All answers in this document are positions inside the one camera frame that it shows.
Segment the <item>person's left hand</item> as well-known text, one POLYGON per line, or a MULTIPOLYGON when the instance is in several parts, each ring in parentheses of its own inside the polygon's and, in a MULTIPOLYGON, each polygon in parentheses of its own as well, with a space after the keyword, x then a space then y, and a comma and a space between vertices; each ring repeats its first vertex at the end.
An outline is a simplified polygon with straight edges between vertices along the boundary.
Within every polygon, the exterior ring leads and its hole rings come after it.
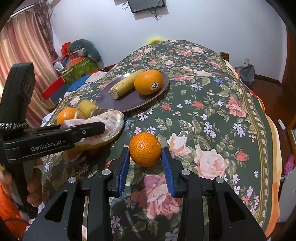
MULTIPOLYGON (((27 190, 29 192, 29 195, 27 196, 27 202, 31 204, 32 207, 38 207, 43 201, 41 178, 41 170, 38 167, 35 167, 33 176, 27 184, 27 190)), ((11 174, 7 172, 3 166, 1 166, 1 186, 5 196, 9 199, 12 199, 11 182, 11 174)))

